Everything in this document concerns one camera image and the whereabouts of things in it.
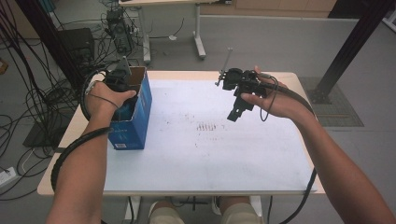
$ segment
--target khaki shorts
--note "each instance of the khaki shorts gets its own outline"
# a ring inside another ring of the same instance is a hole
[[[225,211],[221,224],[263,224],[253,207],[247,203],[235,204]],[[177,211],[163,207],[156,209],[150,216],[149,224],[184,224]]]

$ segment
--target leg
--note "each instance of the leg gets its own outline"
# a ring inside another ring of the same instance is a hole
[[[132,221],[136,221],[137,215],[139,212],[141,197],[140,196],[130,196],[130,199],[131,199],[131,201],[129,201],[129,199],[128,199],[128,205],[126,206],[125,220],[133,219]]]
[[[204,45],[202,44],[202,40],[201,40],[201,36],[200,36],[200,6],[199,4],[195,4],[195,31],[192,32],[192,34],[194,35],[194,40],[195,40],[195,45],[197,46],[198,49],[198,54],[199,56],[203,59],[204,57],[206,57],[206,53],[205,53],[205,49],[204,49]]]
[[[262,224],[262,217],[256,214],[256,211],[250,204],[249,197],[221,197],[220,211],[223,214],[221,224],[244,223]]]
[[[142,31],[143,36],[143,61],[145,63],[150,63],[151,55],[149,52],[149,35],[146,33],[145,15],[143,14],[142,7],[137,7],[136,10],[137,15],[139,16],[140,30]]]
[[[176,208],[169,202],[157,202],[149,214],[149,223],[184,224]]]
[[[393,13],[389,16],[389,18],[384,18],[382,21],[394,32],[396,32],[396,25],[394,22],[396,21],[396,9],[393,11]]]

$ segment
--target white table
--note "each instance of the white table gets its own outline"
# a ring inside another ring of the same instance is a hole
[[[270,73],[306,98],[293,73]],[[288,119],[261,122],[257,106],[227,120],[233,91],[214,83],[218,72],[148,71],[152,107],[143,150],[108,143],[105,195],[302,194],[312,172],[304,142]],[[77,139],[88,121],[76,112],[59,147]],[[50,172],[38,193],[53,195]],[[313,190],[323,192],[318,182]]]
[[[194,4],[195,5],[195,31],[193,37],[195,45],[198,49],[198,55],[203,59],[206,57],[204,45],[202,44],[200,36],[200,4],[211,3],[216,0],[131,0],[121,2],[121,7],[134,7],[137,10],[137,14],[140,21],[140,29],[143,35],[143,60],[145,63],[151,62],[150,48],[149,48],[149,35],[146,32],[145,25],[145,13],[143,7],[161,6],[163,11],[172,10],[177,12],[180,5]]]

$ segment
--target floor mat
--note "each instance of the floor mat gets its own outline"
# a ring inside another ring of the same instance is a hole
[[[307,91],[313,90],[318,85],[321,77],[299,77],[299,79],[307,94]],[[312,104],[311,102],[312,108],[323,127],[364,126],[338,85],[332,88],[329,99],[330,104]]]

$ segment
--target hand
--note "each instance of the hand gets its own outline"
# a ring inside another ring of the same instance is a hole
[[[105,83],[96,81],[86,95],[86,106],[92,117],[103,114],[112,116],[123,102],[136,95],[136,91],[115,92]]]
[[[255,66],[254,70],[258,74],[261,72],[258,66]],[[267,79],[263,77],[258,77],[258,79],[261,82],[274,84],[274,81],[272,79]],[[287,88],[287,86],[281,82],[279,82],[279,86]],[[272,90],[267,90],[266,98],[261,98],[260,96],[248,94],[248,93],[241,94],[241,98],[244,99],[246,102],[251,103],[253,105],[257,105],[265,111],[268,111],[268,108],[270,107],[270,104],[273,101],[274,96],[275,96],[275,92]],[[285,95],[282,92],[278,92],[276,94],[276,98],[269,112],[270,114],[277,117],[291,119],[295,115],[295,113],[302,111],[307,111],[307,109],[296,100],[290,98],[289,96]]]

